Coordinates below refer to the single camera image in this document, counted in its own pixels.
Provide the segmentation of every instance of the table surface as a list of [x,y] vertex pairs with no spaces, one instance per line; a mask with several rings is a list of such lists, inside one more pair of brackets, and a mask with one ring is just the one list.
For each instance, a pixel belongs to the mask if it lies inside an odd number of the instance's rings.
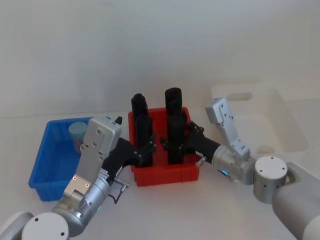
[[[288,101],[287,105],[312,147],[320,139],[320,99]],[[209,124],[204,109],[189,111],[200,126]],[[0,223],[19,211],[34,215],[50,212],[56,204],[42,202],[28,186],[47,122],[97,115],[102,114],[0,118]],[[123,117],[122,137],[128,139],[127,112],[106,115]],[[198,181],[188,183],[137,187],[129,167],[120,175],[132,183],[131,187],[117,205],[107,198],[86,230],[74,239],[295,239],[274,215],[272,206],[255,199],[252,186],[229,182],[210,164],[200,168]],[[114,184],[111,192],[118,191]]]

